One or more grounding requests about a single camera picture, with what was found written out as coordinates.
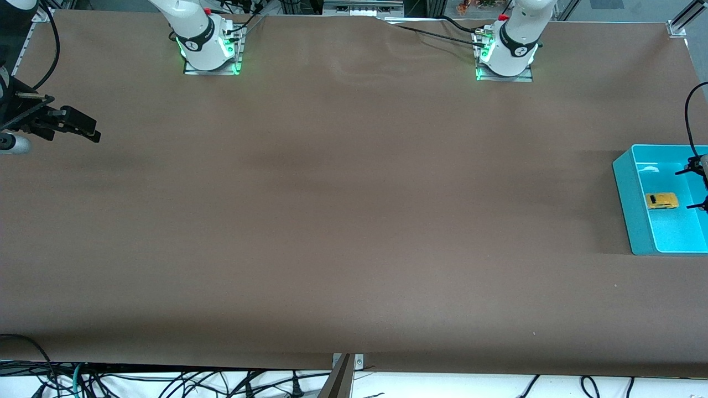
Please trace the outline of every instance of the teal plastic bin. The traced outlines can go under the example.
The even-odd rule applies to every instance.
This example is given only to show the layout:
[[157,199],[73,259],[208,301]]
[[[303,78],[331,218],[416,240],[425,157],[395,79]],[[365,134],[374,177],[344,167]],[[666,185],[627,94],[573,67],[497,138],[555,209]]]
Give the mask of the teal plastic bin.
[[[708,146],[696,147],[699,154]],[[632,145],[612,163],[627,223],[629,244],[637,256],[708,256],[708,213],[687,209],[702,203],[708,191],[696,173],[676,176],[693,152],[688,145]],[[673,192],[678,208],[647,208],[647,193]]]

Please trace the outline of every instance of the teal cable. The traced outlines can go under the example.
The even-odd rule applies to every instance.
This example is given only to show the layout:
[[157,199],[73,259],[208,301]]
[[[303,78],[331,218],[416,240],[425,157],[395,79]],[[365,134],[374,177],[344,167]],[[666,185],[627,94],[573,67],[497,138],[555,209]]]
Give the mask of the teal cable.
[[72,377],[72,390],[74,391],[74,398],[81,398],[79,396],[79,368],[81,364],[76,365],[74,368],[74,376]]

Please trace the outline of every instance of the yellow toy car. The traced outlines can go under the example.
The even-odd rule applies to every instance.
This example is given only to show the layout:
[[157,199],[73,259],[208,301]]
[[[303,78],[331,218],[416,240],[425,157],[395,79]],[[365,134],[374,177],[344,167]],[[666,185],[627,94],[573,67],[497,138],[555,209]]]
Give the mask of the yellow toy car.
[[646,206],[650,210],[676,209],[678,207],[678,198],[673,192],[647,193]]

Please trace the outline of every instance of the brown table surface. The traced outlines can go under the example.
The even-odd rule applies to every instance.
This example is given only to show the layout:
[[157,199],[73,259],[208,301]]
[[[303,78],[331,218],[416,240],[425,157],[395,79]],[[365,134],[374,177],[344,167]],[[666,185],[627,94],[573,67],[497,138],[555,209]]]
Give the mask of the brown table surface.
[[0,158],[0,331],[55,360],[708,375],[708,258],[633,256],[611,169],[686,142],[664,25],[552,23],[532,84],[365,17],[269,17],[232,77],[182,75],[157,13],[57,25],[42,92],[103,139]]

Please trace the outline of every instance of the white floor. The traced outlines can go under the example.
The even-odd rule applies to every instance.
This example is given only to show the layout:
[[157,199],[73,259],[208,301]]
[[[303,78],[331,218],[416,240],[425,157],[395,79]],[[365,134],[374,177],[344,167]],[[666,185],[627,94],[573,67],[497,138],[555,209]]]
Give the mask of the white floor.
[[[230,387],[235,386],[245,373],[226,373]],[[140,374],[145,377],[177,377],[177,373]],[[274,371],[257,378],[252,384],[265,385],[290,379],[290,371]],[[325,377],[313,377],[300,381],[303,391],[314,391],[322,387]],[[456,375],[430,373],[372,373],[360,372],[355,375],[352,398],[370,398],[383,393],[382,398],[516,398],[521,395],[532,376],[529,375]],[[580,378],[576,376],[541,376],[529,393],[529,398],[584,398],[580,388]],[[119,398],[157,398],[167,386],[167,382],[133,382],[117,378],[104,379]],[[628,377],[595,377],[602,398],[625,398]],[[66,386],[71,380],[64,380]],[[206,385],[224,389],[220,377],[212,377]],[[35,377],[0,377],[0,398],[29,398],[39,387]],[[291,391],[291,383],[280,386]],[[594,394],[588,383],[587,388]],[[182,390],[172,396],[180,397]],[[56,397],[56,393],[45,391],[44,397]],[[208,390],[195,390],[188,397],[215,396]],[[258,395],[259,398],[286,397],[276,389]],[[634,383],[632,398],[702,398],[708,397],[708,380],[639,378]]]

